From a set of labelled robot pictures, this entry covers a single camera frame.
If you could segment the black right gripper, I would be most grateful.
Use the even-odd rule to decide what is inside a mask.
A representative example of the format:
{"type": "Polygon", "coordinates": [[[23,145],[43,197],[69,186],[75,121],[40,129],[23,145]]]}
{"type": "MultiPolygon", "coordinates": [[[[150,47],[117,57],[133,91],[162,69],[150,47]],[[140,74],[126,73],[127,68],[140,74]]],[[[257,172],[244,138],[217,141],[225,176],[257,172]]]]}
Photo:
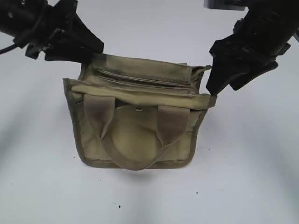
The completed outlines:
{"type": "Polygon", "coordinates": [[[292,21],[237,21],[233,34],[216,40],[206,88],[219,94],[230,84],[237,91],[260,75],[278,67],[275,61],[289,48],[292,21]],[[243,75],[246,66],[254,67],[243,75]]]}

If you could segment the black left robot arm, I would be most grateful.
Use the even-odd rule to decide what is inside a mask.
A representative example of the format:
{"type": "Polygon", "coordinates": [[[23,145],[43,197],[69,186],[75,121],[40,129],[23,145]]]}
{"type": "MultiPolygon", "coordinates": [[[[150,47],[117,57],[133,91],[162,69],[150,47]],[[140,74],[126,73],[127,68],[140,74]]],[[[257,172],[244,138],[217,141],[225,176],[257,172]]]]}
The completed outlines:
{"type": "Polygon", "coordinates": [[[2,0],[0,31],[13,37],[13,44],[1,54],[21,48],[34,60],[43,52],[46,61],[90,63],[91,35],[76,13],[77,5],[76,0],[54,6],[46,0],[2,0]]]}

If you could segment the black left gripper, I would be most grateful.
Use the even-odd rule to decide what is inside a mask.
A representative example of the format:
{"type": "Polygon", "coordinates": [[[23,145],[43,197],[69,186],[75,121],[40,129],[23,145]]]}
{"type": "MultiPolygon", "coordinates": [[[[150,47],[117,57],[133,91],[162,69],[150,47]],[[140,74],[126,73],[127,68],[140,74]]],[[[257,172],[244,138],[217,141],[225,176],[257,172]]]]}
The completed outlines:
{"type": "Polygon", "coordinates": [[[26,56],[37,58],[45,52],[45,61],[69,61],[89,64],[93,53],[101,54],[104,43],[76,14],[76,9],[17,10],[13,17],[14,43],[27,46],[26,56]],[[68,49],[75,43],[81,49],[68,49]]]}

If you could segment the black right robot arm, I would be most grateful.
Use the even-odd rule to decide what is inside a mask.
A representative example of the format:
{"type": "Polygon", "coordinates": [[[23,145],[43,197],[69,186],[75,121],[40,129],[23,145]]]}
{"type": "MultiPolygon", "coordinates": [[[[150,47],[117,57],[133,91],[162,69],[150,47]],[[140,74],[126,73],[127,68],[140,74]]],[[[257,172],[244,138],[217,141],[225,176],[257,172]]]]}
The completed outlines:
{"type": "Polygon", "coordinates": [[[225,0],[208,8],[247,7],[232,35],[214,42],[211,66],[188,66],[162,61],[92,54],[82,64],[80,79],[64,80],[65,94],[141,91],[151,94],[192,97],[198,95],[201,77],[210,70],[206,88],[213,96],[226,86],[239,90],[253,79],[277,68],[276,58],[290,47],[299,31],[296,0],[225,0]]]}

